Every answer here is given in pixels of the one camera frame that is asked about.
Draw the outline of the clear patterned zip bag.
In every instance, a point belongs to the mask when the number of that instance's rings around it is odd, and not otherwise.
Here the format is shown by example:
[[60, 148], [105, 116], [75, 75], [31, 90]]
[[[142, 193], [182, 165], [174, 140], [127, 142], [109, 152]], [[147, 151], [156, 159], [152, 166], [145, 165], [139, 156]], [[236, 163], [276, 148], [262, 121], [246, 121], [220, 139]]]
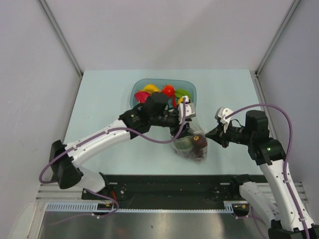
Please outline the clear patterned zip bag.
[[208, 143], [197, 117], [185, 121], [182, 132], [170, 146], [175, 154], [187, 160], [203, 161], [207, 158]]

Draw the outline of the purple grape bunch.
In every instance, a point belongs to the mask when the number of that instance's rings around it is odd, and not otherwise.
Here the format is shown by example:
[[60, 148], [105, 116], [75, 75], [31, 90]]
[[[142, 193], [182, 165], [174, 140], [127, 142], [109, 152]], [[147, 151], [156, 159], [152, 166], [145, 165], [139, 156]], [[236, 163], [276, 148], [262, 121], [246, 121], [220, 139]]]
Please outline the purple grape bunch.
[[185, 153], [184, 157], [186, 159], [193, 161], [203, 161], [207, 158], [207, 148], [192, 148], [191, 150]]

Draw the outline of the green netted melon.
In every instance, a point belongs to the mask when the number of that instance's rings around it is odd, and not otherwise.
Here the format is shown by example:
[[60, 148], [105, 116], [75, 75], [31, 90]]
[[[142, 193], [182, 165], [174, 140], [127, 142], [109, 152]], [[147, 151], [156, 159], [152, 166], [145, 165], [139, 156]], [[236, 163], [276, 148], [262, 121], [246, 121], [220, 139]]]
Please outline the green netted melon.
[[173, 143], [173, 148], [178, 152], [178, 153], [184, 153], [188, 152], [193, 148], [191, 138], [190, 137], [183, 137], [178, 140], [176, 140]]

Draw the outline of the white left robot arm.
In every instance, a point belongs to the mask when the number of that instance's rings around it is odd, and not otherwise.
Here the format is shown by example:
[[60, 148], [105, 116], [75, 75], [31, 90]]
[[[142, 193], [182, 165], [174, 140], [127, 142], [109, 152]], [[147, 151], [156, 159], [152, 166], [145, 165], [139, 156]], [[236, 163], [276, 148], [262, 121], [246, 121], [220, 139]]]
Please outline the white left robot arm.
[[[109, 196], [110, 186], [101, 173], [94, 173], [83, 167], [85, 162], [98, 153], [137, 136], [159, 144], [174, 142], [185, 131], [186, 120], [195, 115], [194, 104], [188, 96], [183, 96], [181, 103], [170, 109], [168, 96], [155, 92], [144, 103], [138, 103], [91, 136], [67, 144], [60, 140], [55, 141], [51, 145], [48, 164], [53, 172], [54, 182], [62, 190], [78, 186], [91, 190], [99, 199], [105, 199]], [[145, 134], [152, 126], [170, 128], [172, 138], [163, 141], [147, 137]]]

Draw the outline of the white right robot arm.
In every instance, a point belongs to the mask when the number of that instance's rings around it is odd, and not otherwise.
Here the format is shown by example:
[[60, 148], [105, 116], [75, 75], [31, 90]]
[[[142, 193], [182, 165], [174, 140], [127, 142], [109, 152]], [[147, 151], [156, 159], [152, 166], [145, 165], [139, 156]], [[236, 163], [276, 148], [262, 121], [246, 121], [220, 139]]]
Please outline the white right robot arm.
[[248, 147], [248, 154], [265, 176], [273, 194], [271, 200], [263, 194], [248, 174], [235, 176], [230, 195], [246, 200], [251, 213], [258, 214], [271, 239], [317, 239], [319, 227], [307, 212], [293, 183], [287, 164], [287, 153], [281, 143], [270, 137], [268, 118], [263, 111], [246, 113], [245, 125], [231, 123], [232, 110], [220, 108], [215, 115], [218, 125], [205, 136], [222, 147], [236, 143]]

